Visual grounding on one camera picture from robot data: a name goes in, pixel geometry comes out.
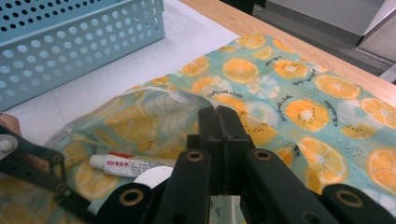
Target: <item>wooden table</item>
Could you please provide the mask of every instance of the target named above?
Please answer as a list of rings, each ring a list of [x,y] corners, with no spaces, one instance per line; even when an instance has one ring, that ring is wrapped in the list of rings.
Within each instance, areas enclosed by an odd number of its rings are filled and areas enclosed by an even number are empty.
[[[251,32],[271,35],[310,62],[317,63],[330,71],[362,86],[371,94],[396,107],[396,86],[365,72],[358,67],[317,49],[304,41],[277,28],[255,19],[219,0],[180,0],[180,2],[202,13],[210,20],[222,25],[237,35]]]

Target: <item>perforated basket wall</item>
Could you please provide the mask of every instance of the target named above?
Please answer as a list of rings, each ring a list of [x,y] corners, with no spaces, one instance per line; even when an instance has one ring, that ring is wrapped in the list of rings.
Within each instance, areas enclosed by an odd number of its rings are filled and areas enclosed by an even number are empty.
[[[3,0],[0,21],[0,110],[164,37],[162,0]]]

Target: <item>toothpaste tube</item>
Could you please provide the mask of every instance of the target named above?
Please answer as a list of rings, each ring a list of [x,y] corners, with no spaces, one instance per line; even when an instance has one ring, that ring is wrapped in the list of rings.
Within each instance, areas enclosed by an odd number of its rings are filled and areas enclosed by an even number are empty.
[[[90,158],[91,167],[103,170],[108,175],[128,177],[138,177],[143,172],[157,166],[174,167],[175,162],[173,160],[130,156],[115,152],[110,152],[107,155],[93,155]]]

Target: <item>white floor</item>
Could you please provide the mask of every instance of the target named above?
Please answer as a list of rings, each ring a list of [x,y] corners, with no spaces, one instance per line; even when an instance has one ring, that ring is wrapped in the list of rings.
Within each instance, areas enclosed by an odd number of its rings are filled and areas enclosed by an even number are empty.
[[[165,39],[5,111],[20,120],[23,137],[43,145],[66,123],[112,97],[237,38],[177,0],[163,1]]]

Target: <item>cloth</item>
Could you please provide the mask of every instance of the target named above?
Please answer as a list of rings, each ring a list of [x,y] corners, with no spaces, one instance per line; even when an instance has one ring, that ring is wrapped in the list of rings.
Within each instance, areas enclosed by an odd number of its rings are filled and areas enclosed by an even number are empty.
[[[47,147],[62,151],[69,186],[97,211],[133,180],[93,170],[91,155],[176,159],[187,134],[197,133],[197,112],[216,105],[237,111],[256,147],[273,150],[309,189],[348,184],[396,216],[396,108],[271,36],[241,36],[132,87],[66,125]],[[12,177],[0,181],[0,197],[0,223],[78,223],[50,193]],[[242,223],[237,207],[235,198],[213,198],[212,223]]]

